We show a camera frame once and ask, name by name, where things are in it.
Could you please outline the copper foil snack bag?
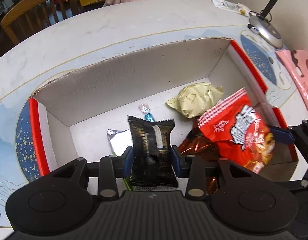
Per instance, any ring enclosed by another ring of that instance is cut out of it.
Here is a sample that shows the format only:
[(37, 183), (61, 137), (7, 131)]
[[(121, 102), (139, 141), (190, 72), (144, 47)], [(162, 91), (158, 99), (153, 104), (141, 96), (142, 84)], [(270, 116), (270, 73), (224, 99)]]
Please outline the copper foil snack bag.
[[(219, 148), (215, 142), (212, 142), (209, 138), (205, 137), (203, 132), (198, 128), (198, 119), (193, 121), (193, 127), (187, 134), (183, 142), (178, 146), (179, 153), (183, 156), (181, 158), (181, 174), (188, 178), (190, 175), (191, 161), (194, 156), (200, 157), (205, 162), (217, 161), (221, 156), (219, 154)], [(217, 190), (216, 177), (205, 177), (206, 183), (206, 195), (211, 195)], [(189, 193), (185, 193), (185, 196), (191, 199), (201, 198), (202, 190), (194, 190), (196, 196), (191, 196)]]

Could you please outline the green silver snack packet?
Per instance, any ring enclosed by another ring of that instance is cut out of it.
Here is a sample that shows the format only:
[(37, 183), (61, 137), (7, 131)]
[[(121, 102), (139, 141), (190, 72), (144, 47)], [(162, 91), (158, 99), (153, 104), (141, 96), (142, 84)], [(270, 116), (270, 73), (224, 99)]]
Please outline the green silver snack packet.
[[(121, 156), (128, 146), (133, 146), (132, 135), (129, 129), (124, 131), (108, 129), (107, 137), (113, 155)], [(116, 182), (119, 194), (122, 194), (124, 190), (132, 191), (132, 188), (129, 185), (129, 178), (118, 178)]]

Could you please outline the black gold snack packet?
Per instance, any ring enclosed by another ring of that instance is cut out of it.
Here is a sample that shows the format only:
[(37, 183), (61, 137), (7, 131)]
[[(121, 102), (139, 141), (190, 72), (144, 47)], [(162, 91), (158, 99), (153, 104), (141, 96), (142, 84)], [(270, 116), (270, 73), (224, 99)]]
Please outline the black gold snack packet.
[(178, 187), (172, 169), (170, 134), (175, 122), (151, 122), (128, 117), (132, 135), (134, 161), (130, 184), (134, 187)]

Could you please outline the red lion chips bag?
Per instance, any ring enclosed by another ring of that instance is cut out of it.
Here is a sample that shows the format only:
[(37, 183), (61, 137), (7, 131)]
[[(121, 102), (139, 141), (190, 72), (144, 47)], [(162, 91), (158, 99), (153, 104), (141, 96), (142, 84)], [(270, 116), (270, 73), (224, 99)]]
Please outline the red lion chips bag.
[(221, 157), (256, 174), (271, 161), (274, 136), (252, 106), (245, 88), (202, 114), (198, 128), (217, 144)]

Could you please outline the cream yellow snack bag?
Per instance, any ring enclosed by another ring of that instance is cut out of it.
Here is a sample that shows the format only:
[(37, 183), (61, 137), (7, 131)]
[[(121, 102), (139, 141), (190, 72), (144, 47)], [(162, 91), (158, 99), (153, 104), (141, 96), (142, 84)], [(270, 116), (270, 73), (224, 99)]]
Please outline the cream yellow snack bag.
[(167, 106), (181, 113), (187, 119), (201, 116), (214, 107), (223, 97), (222, 87), (199, 82), (182, 88), (177, 96), (166, 101)]

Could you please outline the blue candy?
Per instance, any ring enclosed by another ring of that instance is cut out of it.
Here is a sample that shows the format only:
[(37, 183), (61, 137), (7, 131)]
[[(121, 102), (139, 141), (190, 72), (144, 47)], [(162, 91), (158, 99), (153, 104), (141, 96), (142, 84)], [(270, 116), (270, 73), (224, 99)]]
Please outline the blue candy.
[(138, 108), (141, 111), (141, 113), (144, 115), (144, 119), (146, 121), (155, 122), (155, 119), (151, 113), (151, 109), (148, 106), (148, 104), (142, 103), (141, 105), (139, 105)]

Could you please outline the red cardboard box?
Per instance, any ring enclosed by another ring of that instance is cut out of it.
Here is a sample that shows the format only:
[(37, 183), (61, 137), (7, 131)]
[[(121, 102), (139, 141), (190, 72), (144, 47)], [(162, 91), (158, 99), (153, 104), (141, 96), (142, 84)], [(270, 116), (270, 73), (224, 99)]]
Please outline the red cardboard box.
[(266, 99), (255, 65), (235, 40), (207, 37), (161, 44), (62, 71), (36, 89), (30, 112), (42, 173), (78, 157), (98, 161), (112, 154), (107, 131), (127, 130), (128, 116), (140, 117), (143, 103), (157, 121), (175, 121), (171, 142), (179, 145), (193, 120), (166, 103), (185, 86), (200, 82), (222, 88), (225, 96), (245, 88), (268, 124), (287, 125), (280, 108)]

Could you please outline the pink patterned bag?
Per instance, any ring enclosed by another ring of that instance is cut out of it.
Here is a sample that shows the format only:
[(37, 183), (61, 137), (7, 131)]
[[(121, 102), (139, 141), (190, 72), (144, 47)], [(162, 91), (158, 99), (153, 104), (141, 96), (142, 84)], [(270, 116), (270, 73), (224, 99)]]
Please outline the pink patterned bag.
[(296, 84), (308, 111), (308, 52), (284, 49), (275, 53)]

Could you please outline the silver desk lamp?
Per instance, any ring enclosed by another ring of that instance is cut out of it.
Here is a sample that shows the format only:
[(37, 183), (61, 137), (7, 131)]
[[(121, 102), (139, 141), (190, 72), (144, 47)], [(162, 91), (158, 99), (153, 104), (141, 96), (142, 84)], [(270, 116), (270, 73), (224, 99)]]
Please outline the silver desk lamp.
[(260, 12), (250, 11), (248, 13), (249, 22), (247, 27), (255, 35), (258, 35), (264, 39), (269, 45), (275, 49), (281, 50), (284, 46), (281, 34), (271, 23), (273, 18), (271, 15), (271, 10), (277, 2), (278, 0), (269, 0), (264, 9)]

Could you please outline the white snack wrapper by lamp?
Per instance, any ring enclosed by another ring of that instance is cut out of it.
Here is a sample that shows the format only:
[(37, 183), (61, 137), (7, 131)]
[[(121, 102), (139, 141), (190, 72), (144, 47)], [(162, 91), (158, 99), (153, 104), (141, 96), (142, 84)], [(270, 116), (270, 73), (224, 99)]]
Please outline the white snack wrapper by lamp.
[(240, 3), (232, 3), (225, 0), (212, 0), (215, 7), (226, 11), (231, 11), (246, 17), (249, 17), (250, 9)]

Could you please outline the wooden dining chair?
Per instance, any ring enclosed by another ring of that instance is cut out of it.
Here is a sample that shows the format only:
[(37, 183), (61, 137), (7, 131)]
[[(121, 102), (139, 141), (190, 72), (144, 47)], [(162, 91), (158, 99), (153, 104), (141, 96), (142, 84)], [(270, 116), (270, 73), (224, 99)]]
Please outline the wooden dining chair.
[(17, 45), (21, 40), (13, 31), (13, 25), (18, 25), (24, 38), (28, 38), (51, 26), (50, 17), (56, 23), (66, 20), (69, 17), (66, 14), (67, 9), (72, 16), (82, 12), (79, 0), (21, 0), (4, 16), (0, 25), (11, 42)]

